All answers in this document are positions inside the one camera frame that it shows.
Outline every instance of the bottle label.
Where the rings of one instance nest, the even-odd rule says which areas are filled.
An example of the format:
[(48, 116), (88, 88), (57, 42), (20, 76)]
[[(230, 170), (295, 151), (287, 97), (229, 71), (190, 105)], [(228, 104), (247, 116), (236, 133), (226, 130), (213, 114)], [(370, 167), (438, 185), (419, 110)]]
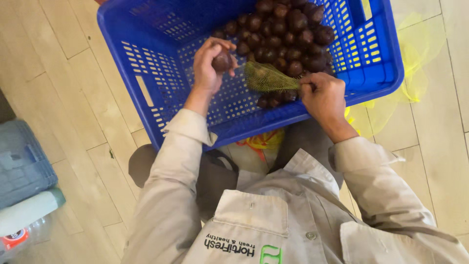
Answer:
[(4, 236), (1, 238), (3, 245), (5, 245), (5, 248), (8, 250), (18, 246), (22, 242), (24, 242), (26, 239), (29, 237), (29, 232), (26, 228), (21, 229), (20, 231)]

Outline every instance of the shirt button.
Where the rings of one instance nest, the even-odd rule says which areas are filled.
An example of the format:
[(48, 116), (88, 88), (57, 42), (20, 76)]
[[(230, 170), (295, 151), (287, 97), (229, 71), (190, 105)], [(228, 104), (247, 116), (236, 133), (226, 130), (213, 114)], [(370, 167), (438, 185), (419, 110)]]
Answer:
[(309, 239), (309, 240), (314, 240), (316, 239), (316, 233), (315, 232), (307, 232), (306, 233), (306, 237)]

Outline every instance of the dark pants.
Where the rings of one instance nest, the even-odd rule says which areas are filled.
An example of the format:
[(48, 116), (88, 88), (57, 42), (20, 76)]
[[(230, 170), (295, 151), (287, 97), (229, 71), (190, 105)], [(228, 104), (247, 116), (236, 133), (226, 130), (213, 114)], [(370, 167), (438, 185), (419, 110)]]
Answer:
[[(334, 172), (328, 162), (327, 150), (332, 145), (331, 140), (313, 118), (292, 124), (286, 128), (285, 138), (270, 172), (285, 167), (298, 149), (302, 148), (323, 164), (341, 187), (342, 174)], [(139, 147), (131, 156), (129, 175), (137, 186), (141, 188), (144, 186), (156, 155), (157, 153), (151, 145), (145, 145)], [(234, 171), (228, 170), (223, 162), (216, 158), (218, 156), (230, 160), (229, 157), (215, 150), (204, 153), (200, 161), (199, 177), (196, 184), (196, 202), (203, 220), (212, 218), (223, 191), (236, 189), (238, 181), (237, 168)]]

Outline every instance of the blue crate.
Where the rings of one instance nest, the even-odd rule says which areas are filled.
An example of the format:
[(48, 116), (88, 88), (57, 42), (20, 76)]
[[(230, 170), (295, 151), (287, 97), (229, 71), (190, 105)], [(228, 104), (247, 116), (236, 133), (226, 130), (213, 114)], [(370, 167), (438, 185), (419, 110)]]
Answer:
[[(98, 10), (101, 31), (156, 149), (164, 140), (162, 129), (194, 83), (194, 53), (213, 28), (252, 12), (255, 2), (109, 0)], [(325, 5), (323, 24), (335, 30), (329, 49), (334, 71), (347, 84), (347, 105), (395, 91), (404, 70), (389, 0), (370, 0), (373, 17), (368, 20), (360, 0), (312, 2)], [(234, 78), (224, 76), (209, 107), (208, 128), (218, 135), (212, 148), (310, 118), (300, 101), (269, 110), (257, 107), (259, 95), (248, 89), (243, 67), (235, 72)]]
[(26, 122), (0, 124), (0, 209), (45, 191), (57, 181)]

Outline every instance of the green logo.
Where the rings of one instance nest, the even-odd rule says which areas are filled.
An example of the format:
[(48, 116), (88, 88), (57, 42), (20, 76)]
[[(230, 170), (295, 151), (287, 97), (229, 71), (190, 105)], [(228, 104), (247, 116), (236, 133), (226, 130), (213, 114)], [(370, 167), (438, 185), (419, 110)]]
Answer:
[[(278, 255), (272, 255), (272, 254), (265, 253), (265, 250), (268, 249), (268, 248), (274, 249), (274, 250), (279, 250)], [(259, 261), (260, 264), (267, 264), (266, 262), (264, 262), (264, 257), (265, 258), (271, 258), (273, 260), (277, 260), (279, 262), (279, 264), (282, 264), (282, 249), (278, 248), (278, 247), (271, 246), (271, 245), (265, 245), (261, 249), (261, 260)]]

